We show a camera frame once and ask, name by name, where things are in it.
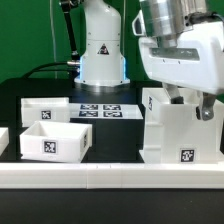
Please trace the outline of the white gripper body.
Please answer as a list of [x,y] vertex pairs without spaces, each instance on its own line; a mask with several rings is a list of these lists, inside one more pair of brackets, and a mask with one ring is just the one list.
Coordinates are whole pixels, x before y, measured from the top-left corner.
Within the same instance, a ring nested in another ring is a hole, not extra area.
[[132,29],[150,79],[213,95],[224,93],[223,22],[194,25],[179,35],[176,48],[159,48],[154,37],[146,36],[142,11]]

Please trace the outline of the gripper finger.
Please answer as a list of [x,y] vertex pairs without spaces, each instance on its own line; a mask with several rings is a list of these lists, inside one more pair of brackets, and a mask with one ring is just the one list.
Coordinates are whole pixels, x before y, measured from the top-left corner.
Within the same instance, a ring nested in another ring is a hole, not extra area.
[[216,96],[213,94],[198,91],[199,105],[196,107],[196,116],[198,120],[208,121],[214,117],[214,104]]
[[168,84],[168,83],[163,83],[162,86],[163,86],[163,89],[165,90],[171,104],[183,104],[184,103],[184,98],[180,95],[180,92],[179,92],[179,89],[177,86]]

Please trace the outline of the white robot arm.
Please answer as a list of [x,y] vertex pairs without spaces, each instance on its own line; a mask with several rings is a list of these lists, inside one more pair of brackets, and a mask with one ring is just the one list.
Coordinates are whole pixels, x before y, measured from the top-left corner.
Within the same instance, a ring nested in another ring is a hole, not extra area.
[[[86,20],[86,51],[81,56],[79,85],[95,90],[129,82],[120,52],[121,16],[104,0],[80,0]],[[199,92],[198,118],[214,117],[224,93],[224,17],[210,11],[206,0],[139,0],[132,22],[147,76],[163,84],[172,103],[178,89]]]

